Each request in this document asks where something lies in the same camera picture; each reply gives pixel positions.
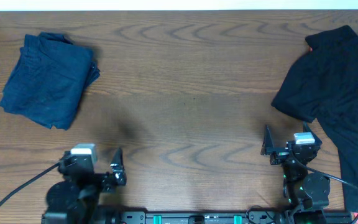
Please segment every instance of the folded dark blue shirt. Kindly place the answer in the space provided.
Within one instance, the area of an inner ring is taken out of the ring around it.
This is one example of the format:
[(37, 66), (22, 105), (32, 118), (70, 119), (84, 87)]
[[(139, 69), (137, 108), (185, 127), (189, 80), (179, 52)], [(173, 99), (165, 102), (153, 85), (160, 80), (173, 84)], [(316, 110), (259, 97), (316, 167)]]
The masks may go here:
[(63, 34), (25, 35), (21, 56), (2, 93), (5, 112), (36, 123), (68, 129), (83, 90), (99, 77), (93, 51)]

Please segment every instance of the black shirt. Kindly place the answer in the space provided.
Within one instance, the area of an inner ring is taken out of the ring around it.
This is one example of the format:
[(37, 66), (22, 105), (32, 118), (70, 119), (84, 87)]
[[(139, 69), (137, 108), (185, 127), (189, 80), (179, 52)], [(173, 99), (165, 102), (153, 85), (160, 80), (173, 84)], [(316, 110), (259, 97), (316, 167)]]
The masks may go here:
[[(344, 26), (306, 41), (313, 51), (292, 65), (272, 106), (303, 121), (317, 118), (338, 148), (342, 178), (358, 186), (358, 36)], [(343, 189), (346, 209), (358, 211), (357, 191)]]

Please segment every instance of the wood grain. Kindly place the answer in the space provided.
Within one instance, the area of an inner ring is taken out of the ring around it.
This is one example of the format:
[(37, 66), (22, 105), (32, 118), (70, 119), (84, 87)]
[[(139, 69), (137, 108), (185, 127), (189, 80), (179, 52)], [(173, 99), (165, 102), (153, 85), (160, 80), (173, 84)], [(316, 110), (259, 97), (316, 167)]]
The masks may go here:
[[(121, 203), (148, 210), (281, 207), (282, 170), (260, 155), (264, 125), (281, 145), (301, 122), (270, 106), (306, 35), (349, 24), (358, 11), (0, 12), (1, 90), (25, 34), (63, 32), (96, 52), (100, 78), (68, 131), (45, 129), (0, 108), (0, 199), (64, 150), (95, 142), (108, 170), (121, 146), (128, 184)], [(340, 175), (337, 149), (317, 122), (323, 148), (311, 167)], [(0, 223), (39, 223), (57, 171), (13, 196)], [(330, 209), (342, 210), (331, 182)], [(112, 203), (103, 197), (103, 203)]]

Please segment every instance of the black cable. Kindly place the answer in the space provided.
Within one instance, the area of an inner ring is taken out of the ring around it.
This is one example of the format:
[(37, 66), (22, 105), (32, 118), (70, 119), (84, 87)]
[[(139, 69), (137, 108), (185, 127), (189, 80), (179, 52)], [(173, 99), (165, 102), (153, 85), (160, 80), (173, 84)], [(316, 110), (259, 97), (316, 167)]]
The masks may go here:
[[(252, 224), (253, 224), (254, 222), (251, 221), (251, 220), (249, 220), (249, 217), (247, 217), (247, 214), (248, 214), (248, 212), (250, 212), (251, 209), (253, 209), (253, 208), (263, 208), (263, 207), (260, 206), (260, 205), (253, 205), (253, 206), (251, 206), (250, 208), (248, 208), (248, 210), (246, 211), (246, 218), (248, 218), (248, 221), (251, 222)], [(273, 217), (272, 217), (269, 213), (267, 213), (266, 211), (265, 211), (265, 213), (266, 213), (266, 215), (267, 215), (271, 220), (273, 220), (273, 222), (274, 222)]]
[(291, 211), (289, 217), (293, 217), (293, 215), (294, 215), (297, 211), (301, 210), (301, 207), (302, 207), (302, 204), (297, 205), (297, 206)]
[[(295, 154), (293, 153), (293, 151), (290, 152), (292, 157), (294, 158), (295, 162), (299, 165), (299, 166), (302, 166), (303, 168), (307, 169), (307, 170), (310, 170), (312, 172), (315, 172), (315, 173), (319, 173), (325, 177), (329, 177), (331, 179), (334, 179), (334, 180), (337, 180), (339, 182), (341, 182), (342, 184), (345, 184), (345, 185), (348, 185), (350, 187), (352, 187), (353, 189), (356, 189), (358, 191), (358, 187), (349, 183), (349, 182), (346, 182), (345, 180), (342, 180), (340, 179), (339, 177), (336, 177), (336, 176), (333, 176), (333, 175), (330, 175), (330, 174), (326, 174), (324, 172), (321, 172), (321, 171), (318, 171), (318, 170), (315, 170), (313, 168), (310, 168), (310, 167), (307, 167), (305, 165), (303, 165), (301, 162), (299, 162), (299, 160), (295, 157)], [(351, 222), (351, 224), (355, 224), (358, 220), (358, 214), (356, 215), (356, 217), (354, 217), (353, 221)]]
[(14, 189), (11, 193), (9, 193), (9, 195), (7, 195), (6, 197), (4, 197), (4, 199), (2, 199), (0, 201), (0, 207), (10, 198), (12, 197), (14, 194), (16, 194), (18, 191), (22, 190), (24, 187), (28, 186), (29, 184), (33, 183), (34, 181), (36, 181), (38, 178), (42, 177), (43, 175), (45, 175), (46, 173), (48, 173), (49, 171), (53, 170), (54, 168), (58, 167), (59, 163), (56, 163), (55, 165), (49, 167), (48, 169), (46, 169), (45, 171), (43, 171), (42, 173), (36, 175), (35, 177), (33, 177), (31, 180), (27, 181), (26, 183), (22, 184), (20, 187)]

